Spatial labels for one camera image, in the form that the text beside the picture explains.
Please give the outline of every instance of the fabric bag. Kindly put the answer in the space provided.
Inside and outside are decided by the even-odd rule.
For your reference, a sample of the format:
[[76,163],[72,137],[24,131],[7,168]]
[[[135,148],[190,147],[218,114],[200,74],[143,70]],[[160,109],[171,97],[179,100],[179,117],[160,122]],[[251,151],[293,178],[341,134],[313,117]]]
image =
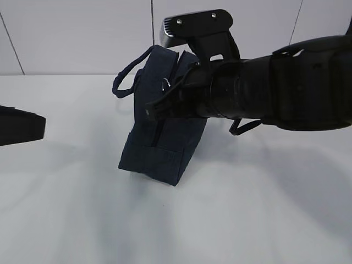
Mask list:
[[[126,75],[147,56],[143,69],[137,71],[130,89],[118,90]],[[159,122],[148,120],[145,104],[162,97],[177,77],[188,71],[198,58],[179,54],[161,46],[150,47],[115,78],[112,92],[123,98],[134,94],[135,124],[124,146],[118,168],[144,173],[164,183],[176,186],[180,181],[202,137],[207,119],[169,118]]]

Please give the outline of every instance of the black object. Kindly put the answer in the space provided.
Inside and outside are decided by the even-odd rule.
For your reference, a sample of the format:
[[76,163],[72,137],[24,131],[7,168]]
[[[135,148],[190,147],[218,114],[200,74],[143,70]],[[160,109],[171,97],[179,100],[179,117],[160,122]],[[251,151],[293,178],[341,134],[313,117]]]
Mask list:
[[[132,88],[118,90],[125,76],[148,55],[144,68],[136,74]],[[150,121],[145,104],[161,98],[169,91],[169,85],[188,71],[188,65],[197,61],[197,57],[188,52],[184,52],[178,60],[178,53],[155,45],[115,78],[112,91],[118,98],[134,93],[135,117],[118,168],[177,185],[202,137],[207,119]]]
[[350,22],[350,26],[347,29],[346,35],[351,35],[352,34],[352,18],[351,18],[351,22]]
[[[186,42],[200,63],[146,105],[151,120],[234,119],[233,135],[261,123],[309,131],[352,124],[352,35],[317,38],[243,60],[231,25],[232,17],[221,9],[164,20],[164,45]],[[211,60],[218,54],[223,59]],[[255,121],[239,127],[242,118]]]
[[30,112],[0,106],[0,123],[0,146],[44,137],[46,119]]

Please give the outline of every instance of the bag strap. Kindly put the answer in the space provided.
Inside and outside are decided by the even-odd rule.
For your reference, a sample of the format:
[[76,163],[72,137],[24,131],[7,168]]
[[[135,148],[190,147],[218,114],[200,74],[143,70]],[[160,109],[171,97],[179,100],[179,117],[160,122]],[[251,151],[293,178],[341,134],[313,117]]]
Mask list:
[[[114,84],[112,86],[111,91],[113,92],[114,95],[117,96],[117,98],[124,98],[130,94],[133,94],[134,92],[134,85],[130,89],[126,90],[118,90],[118,87],[122,83],[122,81],[125,79],[125,77],[131,72],[131,70],[138,64],[140,64],[142,61],[145,60],[146,57],[153,51],[156,45],[151,46],[146,52],[144,52],[139,58],[135,59],[133,62],[131,62],[126,68],[124,68],[122,71],[118,73],[114,80]],[[139,70],[136,74],[135,81],[137,78],[139,78],[141,75],[141,71]]]
[[252,122],[249,122],[243,126],[239,126],[240,122],[241,122],[241,118],[237,118],[231,128],[230,128],[230,133],[234,136],[239,136],[253,128],[256,128],[257,126],[259,126],[260,124],[262,124],[262,122],[260,120],[255,120],[255,121],[252,121]]

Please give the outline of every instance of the white wall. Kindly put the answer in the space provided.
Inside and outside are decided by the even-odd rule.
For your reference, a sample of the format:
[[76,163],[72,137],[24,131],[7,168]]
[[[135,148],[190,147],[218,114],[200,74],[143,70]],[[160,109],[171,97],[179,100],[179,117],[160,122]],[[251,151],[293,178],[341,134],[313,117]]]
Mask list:
[[[27,75],[115,74],[152,44],[151,0],[0,0]],[[153,0],[156,41],[164,17],[223,8],[243,58],[289,43],[301,0]],[[293,42],[343,34],[351,0],[304,0]],[[21,74],[0,25],[0,75]]]

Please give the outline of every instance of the white table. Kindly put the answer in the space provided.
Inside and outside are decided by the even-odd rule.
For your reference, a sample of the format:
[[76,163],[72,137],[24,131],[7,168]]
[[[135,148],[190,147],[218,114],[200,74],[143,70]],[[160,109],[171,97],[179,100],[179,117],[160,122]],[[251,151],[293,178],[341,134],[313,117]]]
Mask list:
[[0,147],[1,264],[352,263],[352,129],[211,119],[174,188],[117,169],[133,98],[113,78],[0,77],[0,105],[47,118]]

